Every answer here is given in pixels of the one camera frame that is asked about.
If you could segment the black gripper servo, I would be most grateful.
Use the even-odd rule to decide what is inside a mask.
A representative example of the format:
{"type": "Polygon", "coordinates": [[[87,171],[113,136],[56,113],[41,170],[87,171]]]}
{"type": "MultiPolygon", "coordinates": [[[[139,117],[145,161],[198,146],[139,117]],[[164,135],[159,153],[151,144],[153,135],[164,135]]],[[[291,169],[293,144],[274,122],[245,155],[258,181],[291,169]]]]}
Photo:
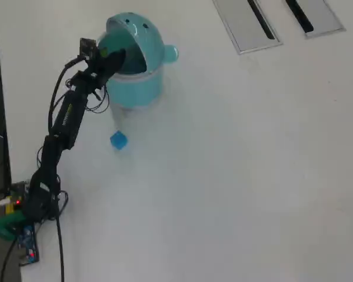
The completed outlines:
{"type": "Polygon", "coordinates": [[[121,70],[125,58],[125,49],[92,57],[91,69],[78,70],[73,76],[73,85],[76,87],[87,85],[91,88],[102,88],[105,79],[109,79],[121,70]]]}

